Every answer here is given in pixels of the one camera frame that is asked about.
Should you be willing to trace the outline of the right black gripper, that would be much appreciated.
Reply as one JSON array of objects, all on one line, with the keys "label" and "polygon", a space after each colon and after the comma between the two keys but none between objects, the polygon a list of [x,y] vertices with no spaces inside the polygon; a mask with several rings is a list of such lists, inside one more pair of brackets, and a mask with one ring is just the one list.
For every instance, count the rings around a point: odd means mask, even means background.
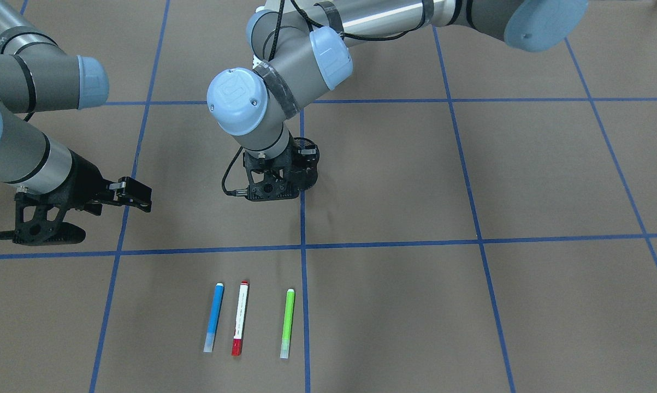
[{"label": "right black gripper", "polygon": [[69,209],[102,213],[102,205],[128,206],[151,212],[151,187],[133,177],[121,177],[111,182],[102,176],[98,167],[76,153],[72,153],[73,167],[69,174]]}]

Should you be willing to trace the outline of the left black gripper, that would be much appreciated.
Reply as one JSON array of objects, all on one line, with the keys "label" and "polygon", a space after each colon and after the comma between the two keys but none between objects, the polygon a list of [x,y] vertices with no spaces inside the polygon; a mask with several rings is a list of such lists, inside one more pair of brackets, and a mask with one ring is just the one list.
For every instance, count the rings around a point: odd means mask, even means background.
[{"label": "left black gripper", "polygon": [[318,180],[320,150],[317,146],[303,147],[292,152],[291,183],[298,190],[308,190]]}]

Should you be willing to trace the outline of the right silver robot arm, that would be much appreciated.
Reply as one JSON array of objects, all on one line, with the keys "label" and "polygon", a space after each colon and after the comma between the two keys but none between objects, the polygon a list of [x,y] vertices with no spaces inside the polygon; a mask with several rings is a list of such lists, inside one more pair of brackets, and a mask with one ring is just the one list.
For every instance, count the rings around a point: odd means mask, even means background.
[{"label": "right silver robot arm", "polygon": [[112,182],[65,145],[39,131],[36,112],[93,109],[109,97],[99,60],[65,53],[55,40],[0,1],[0,181],[46,198],[64,193],[64,209],[90,204],[151,211],[151,189],[122,177]]}]

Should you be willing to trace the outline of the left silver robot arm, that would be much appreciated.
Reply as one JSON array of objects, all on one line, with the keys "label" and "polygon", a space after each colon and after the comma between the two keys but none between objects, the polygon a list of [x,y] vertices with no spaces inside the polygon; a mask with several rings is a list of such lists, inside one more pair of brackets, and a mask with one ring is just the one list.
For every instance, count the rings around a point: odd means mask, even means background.
[{"label": "left silver robot arm", "polygon": [[259,8],[245,33],[253,67],[222,70],[206,106],[239,144],[246,187],[222,191],[249,201],[293,199],[318,179],[320,150],[286,122],[354,72],[351,48],[428,27],[460,26],[525,52],[566,38],[587,1],[280,1]]}]

